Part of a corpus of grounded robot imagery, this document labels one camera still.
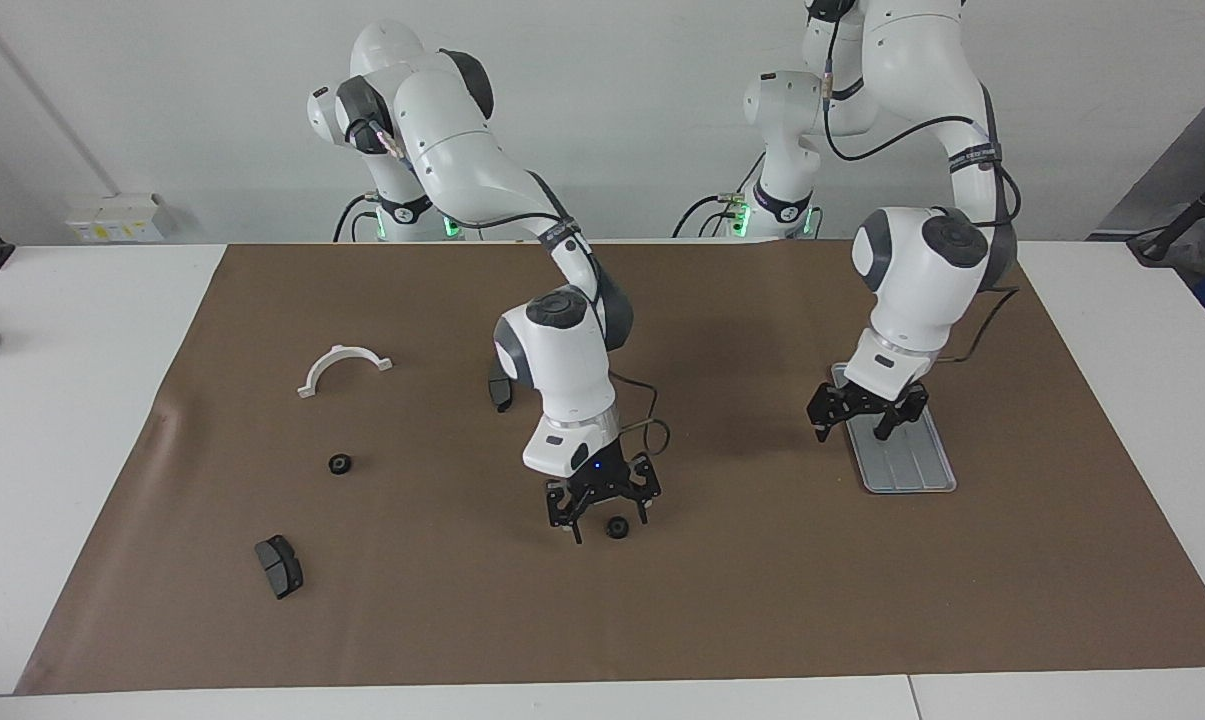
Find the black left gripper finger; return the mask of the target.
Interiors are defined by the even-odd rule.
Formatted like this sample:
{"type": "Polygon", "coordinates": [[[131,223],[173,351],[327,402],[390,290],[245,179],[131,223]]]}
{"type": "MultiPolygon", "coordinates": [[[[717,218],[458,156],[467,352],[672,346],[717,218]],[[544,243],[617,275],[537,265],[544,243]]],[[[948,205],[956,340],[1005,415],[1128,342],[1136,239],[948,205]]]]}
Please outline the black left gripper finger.
{"type": "Polygon", "coordinates": [[[844,423],[844,389],[821,384],[807,405],[809,423],[818,442],[825,442],[831,429],[844,423]]]}
{"type": "Polygon", "coordinates": [[[917,421],[925,411],[927,402],[925,386],[922,383],[910,383],[903,389],[903,395],[884,406],[884,413],[872,429],[872,437],[882,442],[889,439],[897,427],[917,421]]]}

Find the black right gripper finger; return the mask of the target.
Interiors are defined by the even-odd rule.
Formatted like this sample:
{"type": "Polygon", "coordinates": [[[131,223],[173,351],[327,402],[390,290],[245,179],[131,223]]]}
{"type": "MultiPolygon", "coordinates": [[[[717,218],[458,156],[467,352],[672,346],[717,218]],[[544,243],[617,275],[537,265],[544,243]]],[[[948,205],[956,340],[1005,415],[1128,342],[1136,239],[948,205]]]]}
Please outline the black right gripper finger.
{"type": "Polygon", "coordinates": [[[662,484],[649,455],[635,455],[628,461],[628,473],[615,482],[615,492],[617,497],[633,501],[637,506],[640,524],[649,521],[648,507],[654,498],[662,496],[662,484]]]}
{"type": "Polygon", "coordinates": [[[548,482],[547,518],[552,529],[570,530],[576,544],[583,544],[578,519],[598,497],[592,483],[548,482]]]}

